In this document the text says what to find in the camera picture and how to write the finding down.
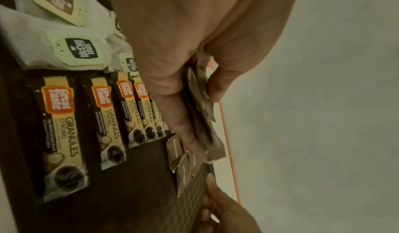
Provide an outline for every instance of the orange edge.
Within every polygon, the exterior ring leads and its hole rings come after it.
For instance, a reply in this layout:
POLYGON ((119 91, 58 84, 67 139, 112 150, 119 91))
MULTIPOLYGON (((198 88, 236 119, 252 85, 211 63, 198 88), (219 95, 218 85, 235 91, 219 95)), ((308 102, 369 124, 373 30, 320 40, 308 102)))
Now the orange edge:
MULTIPOLYGON (((214 71, 214 67, 213 67, 213 62, 212 62, 212 60, 209 61, 208 67, 209 67, 210 69, 212 69, 212 71, 214 71)), ((228 137, 227 137, 227 130, 226 130, 226 125, 225 125, 225 123, 224 123, 224 115, 223 115, 223 109, 222 109, 222 104, 221 104, 221 103, 219 103, 219 107, 220 107, 220 114, 221 114, 221 116, 222 116, 222 123, 223 123, 223 129, 224 129, 224 136, 225 136, 225 138, 226 138, 227 150, 228 150, 228 152, 229 152, 230 166, 232 167, 232 174, 233 174, 233 181, 234 181, 234 189, 236 190, 237 202, 238 202, 238 204, 241 205, 240 192, 238 191, 236 172, 235 172, 235 170, 234 170, 234 164, 233 164, 233 159, 232 159, 232 153, 231 153, 231 150, 230 150, 229 139, 228 139, 228 137)))

